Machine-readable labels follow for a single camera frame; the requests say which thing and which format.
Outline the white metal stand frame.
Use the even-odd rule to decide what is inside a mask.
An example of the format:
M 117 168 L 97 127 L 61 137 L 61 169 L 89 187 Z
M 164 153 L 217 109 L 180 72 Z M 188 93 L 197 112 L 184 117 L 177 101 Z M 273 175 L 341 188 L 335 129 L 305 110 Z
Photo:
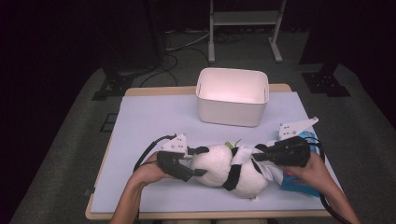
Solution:
M 275 61 L 281 63 L 283 58 L 276 44 L 287 0 L 281 0 L 278 10 L 268 11 L 225 11 L 214 10 L 214 0 L 209 1 L 208 61 L 213 63 L 215 57 L 214 32 L 217 26 L 274 25 L 273 34 L 268 38 Z

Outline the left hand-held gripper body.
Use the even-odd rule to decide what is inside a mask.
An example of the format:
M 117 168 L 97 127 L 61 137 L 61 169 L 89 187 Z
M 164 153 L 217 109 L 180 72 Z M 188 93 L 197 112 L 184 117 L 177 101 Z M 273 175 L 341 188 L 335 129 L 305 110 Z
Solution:
M 179 162 L 187 155 L 187 152 L 186 135 L 184 133 L 176 135 L 160 147 L 157 153 L 158 166 L 164 173 L 187 182 L 193 176 L 194 171 Z

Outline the blue wet wipe pack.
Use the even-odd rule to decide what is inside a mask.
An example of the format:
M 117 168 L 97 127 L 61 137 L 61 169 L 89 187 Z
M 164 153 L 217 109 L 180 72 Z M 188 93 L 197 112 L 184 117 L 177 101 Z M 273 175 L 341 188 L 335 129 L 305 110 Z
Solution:
M 310 150 L 315 153 L 318 153 L 318 139 L 314 133 L 304 131 L 300 133 L 299 136 L 302 137 L 304 140 L 306 140 L 308 143 L 312 143 Z M 283 190 L 302 192 L 315 197 L 319 196 L 319 192 L 317 190 L 313 189 L 312 187 L 309 187 L 308 185 L 305 184 L 303 180 L 301 180 L 297 176 L 292 175 L 289 172 L 283 172 L 283 180 L 281 182 L 280 187 Z

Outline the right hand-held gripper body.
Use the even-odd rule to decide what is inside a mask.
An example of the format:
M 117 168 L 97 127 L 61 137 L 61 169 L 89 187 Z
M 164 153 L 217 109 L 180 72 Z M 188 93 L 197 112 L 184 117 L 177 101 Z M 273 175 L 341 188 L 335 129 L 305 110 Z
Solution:
M 301 133 L 318 122 L 318 118 L 298 120 L 279 125 L 278 141 L 268 147 L 268 157 L 276 165 L 305 167 L 313 144 Z

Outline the white plastic storage box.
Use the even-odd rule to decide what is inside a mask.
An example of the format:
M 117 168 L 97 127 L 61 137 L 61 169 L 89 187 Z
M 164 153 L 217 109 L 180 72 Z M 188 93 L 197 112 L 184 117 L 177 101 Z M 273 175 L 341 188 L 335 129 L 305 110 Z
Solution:
M 269 101 L 269 81 L 261 71 L 210 67 L 201 71 L 195 94 L 200 120 L 256 127 Z

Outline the panda plush toy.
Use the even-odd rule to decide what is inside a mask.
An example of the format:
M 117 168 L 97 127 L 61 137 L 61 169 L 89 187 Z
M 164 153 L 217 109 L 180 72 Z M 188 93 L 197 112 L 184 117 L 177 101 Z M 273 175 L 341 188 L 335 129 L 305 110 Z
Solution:
M 223 188 L 245 199 L 255 199 L 271 181 L 258 172 L 258 166 L 248 161 L 245 164 L 232 164 L 239 147 L 230 148 L 227 144 L 207 146 L 209 151 L 192 155 L 190 168 L 205 169 L 207 173 L 196 179 L 212 188 Z

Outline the white wet wipe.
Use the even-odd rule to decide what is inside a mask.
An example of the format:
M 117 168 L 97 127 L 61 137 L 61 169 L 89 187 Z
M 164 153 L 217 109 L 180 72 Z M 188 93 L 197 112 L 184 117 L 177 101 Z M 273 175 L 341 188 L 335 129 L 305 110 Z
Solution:
M 258 172 L 269 181 L 275 181 L 278 185 L 283 180 L 283 171 L 271 161 L 256 161 L 252 155 L 254 153 L 264 153 L 255 147 L 241 146 L 236 150 L 232 164 L 245 164 L 248 161 L 254 162 L 258 166 Z

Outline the person's left hand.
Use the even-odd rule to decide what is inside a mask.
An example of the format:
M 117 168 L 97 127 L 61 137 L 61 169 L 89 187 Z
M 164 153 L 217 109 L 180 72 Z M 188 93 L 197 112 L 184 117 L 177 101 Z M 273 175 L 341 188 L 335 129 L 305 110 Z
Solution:
M 132 175 L 133 182 L 139 187 L 158 182 L 165 178 L 172 178 L 166 174 L 158 165 L 157 152 L 151 154 L 148 159 L 140 165 Z

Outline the dark floor grate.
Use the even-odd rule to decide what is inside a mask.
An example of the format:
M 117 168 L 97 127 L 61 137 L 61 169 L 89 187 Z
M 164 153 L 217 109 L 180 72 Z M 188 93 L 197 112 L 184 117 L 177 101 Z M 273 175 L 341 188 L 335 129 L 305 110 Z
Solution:
M 100 132 L 101 133 L 111 133 L 115 127 L 117 121 L 118 114 L 117 113 L 108 113 L 106 115 L 106 119 L 103 122 Z

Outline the person's right hand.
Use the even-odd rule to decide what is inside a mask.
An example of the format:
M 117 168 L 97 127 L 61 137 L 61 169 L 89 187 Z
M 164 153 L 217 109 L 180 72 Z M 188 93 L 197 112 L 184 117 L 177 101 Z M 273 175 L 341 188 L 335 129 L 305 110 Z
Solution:
M 316 189 L 320 193 L 325 193 L 327 187 L 329 187 L 332 182 L 332 177 L 330 176 L 325 163 L 315 152 L 310 153 L 310 159 L 305 167 L 281 165 L 280 168 L 299 177 L 306 185 Z

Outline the black floor stand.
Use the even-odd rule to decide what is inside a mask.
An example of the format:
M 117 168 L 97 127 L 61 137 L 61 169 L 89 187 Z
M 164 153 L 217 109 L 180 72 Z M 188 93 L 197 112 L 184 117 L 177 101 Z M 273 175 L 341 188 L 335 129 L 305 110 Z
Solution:
M 105 80 L 92 97 L 93 101 L 105 101 L 108 97 L 123 96 L 134 80 L 156 69 L 155 66 L 135 67 L 125 63 L 108 63 L 102 66 Z
M 317 72 L 302 73 L 311 93 L 325 93 L 328 97 L 349 97 L 350 93 L 334 76 L 338 63 L 325 63 Z

